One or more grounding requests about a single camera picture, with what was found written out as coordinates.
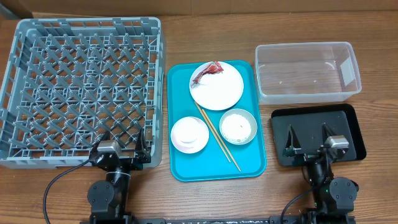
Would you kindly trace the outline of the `grey-green bowl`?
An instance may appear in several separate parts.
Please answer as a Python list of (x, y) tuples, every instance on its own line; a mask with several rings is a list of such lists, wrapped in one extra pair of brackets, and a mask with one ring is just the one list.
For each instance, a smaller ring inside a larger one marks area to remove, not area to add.
[(221, 117), (219, 129), (222, 137), (229, 143), (244, 145), (256, 136), (257, 122), (250, 112), (235, 108)]

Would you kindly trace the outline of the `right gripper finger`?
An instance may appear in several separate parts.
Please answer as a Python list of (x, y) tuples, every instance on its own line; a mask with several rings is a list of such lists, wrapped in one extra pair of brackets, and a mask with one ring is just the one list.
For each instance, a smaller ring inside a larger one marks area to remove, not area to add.
[(322, 124), (323, 140), (327, 140), (331, 136), (335, 136), (335, 132), (326, 123)]
[(286, 149), (301, 149), (301, 145), (299, 143), (299, 140), (297, 138), (297, 135), (296, 135), (292, 125), (290, 125), (289, 129), (288, 129), (288, 138), (287, 138), (287, 143), (286, 143), (285, 148)]

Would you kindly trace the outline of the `small pink-white bowl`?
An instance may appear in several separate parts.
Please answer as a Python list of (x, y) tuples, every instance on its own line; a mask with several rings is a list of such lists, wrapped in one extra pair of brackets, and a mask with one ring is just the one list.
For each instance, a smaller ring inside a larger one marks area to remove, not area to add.
[(207, 125), (199, 118), (194, 117), (197, 121), (198, 121), (198, 127), (197, 127), (197, 140), (194, 141), (193, 143), (188, 143), (188, 144), (184, 144), (182, 142), (180, 142), (179, 140), (177, 140), (174, 136), (173, 133), (173, 127), (170, 131), (170, 138), (171, 138), (171, 142), (174, 145), (174, 147), (185, 154), (194, 154), (196, 152), (201, 151), (207, 144), (208, 140), (209, 140), (209, 130), (207, 128)]

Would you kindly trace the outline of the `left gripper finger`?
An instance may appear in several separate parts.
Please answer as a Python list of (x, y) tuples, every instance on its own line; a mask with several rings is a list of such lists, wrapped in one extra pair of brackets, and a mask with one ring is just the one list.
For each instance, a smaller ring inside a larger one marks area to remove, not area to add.
[(102, 135), (102, 137), (101, 137), (101, 139), (100, 139), (98, 145), (99, 145), (99, 146), (108, 146), (109, 143), (110, 143), (110, 140), (111, 140), (110, 132), (109, 132), (109, 131), (106, 131), (106, 132)]
[(143, 128), (141, 128), (140, 131), (138, 132), (134, 151), (138, 156), (150, 155), (150, 150), (148, 150), (147, 147), (145, 132)]

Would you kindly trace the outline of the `white rice pile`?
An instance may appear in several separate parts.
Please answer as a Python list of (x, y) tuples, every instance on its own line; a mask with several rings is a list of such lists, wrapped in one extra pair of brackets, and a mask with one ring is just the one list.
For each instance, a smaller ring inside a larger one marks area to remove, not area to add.
[(223, 120), (221, 133), (227, 141), (233, 144), (240, 144), (249, 138), (251, 125), (244, 116), (231, 114)]

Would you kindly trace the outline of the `small white cup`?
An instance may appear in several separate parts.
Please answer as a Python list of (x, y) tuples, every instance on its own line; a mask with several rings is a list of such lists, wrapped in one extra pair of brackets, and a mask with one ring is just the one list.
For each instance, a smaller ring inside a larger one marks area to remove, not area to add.
[(184, 117), (178, 120), (173, 127), (173, 133), (177, 140), (184, 144), (197, 140), (198, 121), (194, 117)]

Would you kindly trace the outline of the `red snack wrapper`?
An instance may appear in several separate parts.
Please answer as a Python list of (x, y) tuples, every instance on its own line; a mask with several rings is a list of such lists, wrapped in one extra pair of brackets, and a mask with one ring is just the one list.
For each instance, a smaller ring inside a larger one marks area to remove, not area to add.
[(206, 68), (198, 73), (198, 75), (193, 79), (192, 86), (195, 86), (200, 83), (201, 78), (207, 74), (215, 74), (223, 72), (224, 69), (222, 68), (219, 61), (212, 61)]

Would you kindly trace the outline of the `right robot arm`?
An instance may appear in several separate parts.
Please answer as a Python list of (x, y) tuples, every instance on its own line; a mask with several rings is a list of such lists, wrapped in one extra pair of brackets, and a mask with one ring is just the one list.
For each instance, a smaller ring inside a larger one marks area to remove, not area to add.
[(322, 124), (324, 143), (314, 153), (302, 151), (299, 139), (292, 126), (283, 152), (285, 157), (293, 157), (293, 165), (307, 169), (304, 175), (310, 188), (293, 198), (283, 209), (279, 221), (285, 220), (287, 209), (297, 200), (313, 194), (314, 207), (308, 208), (296, 219), (296, 223), (354, 223), (348, 214), (354, 210), (359, 185), (346, 177), (335, 177), (331, 165), (345, 156), (349, 142), (344, 135), (337, 135), (326, 124)]

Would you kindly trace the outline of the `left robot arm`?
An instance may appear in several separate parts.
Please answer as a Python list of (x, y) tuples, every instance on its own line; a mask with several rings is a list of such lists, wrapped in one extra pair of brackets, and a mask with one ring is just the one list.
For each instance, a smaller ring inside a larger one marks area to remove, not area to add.
[(151, 162), (144, 130), (137, 135), (134, 157), (123, 157), (121, 145), (107, 131), (94, 145), (89, 155), (92, 166), (106, 171), (106, 178), (91, 185), (87, 199), (91, 205), (90, 223), (137, 223), (126, 211), (132, 170), (142, 170)]

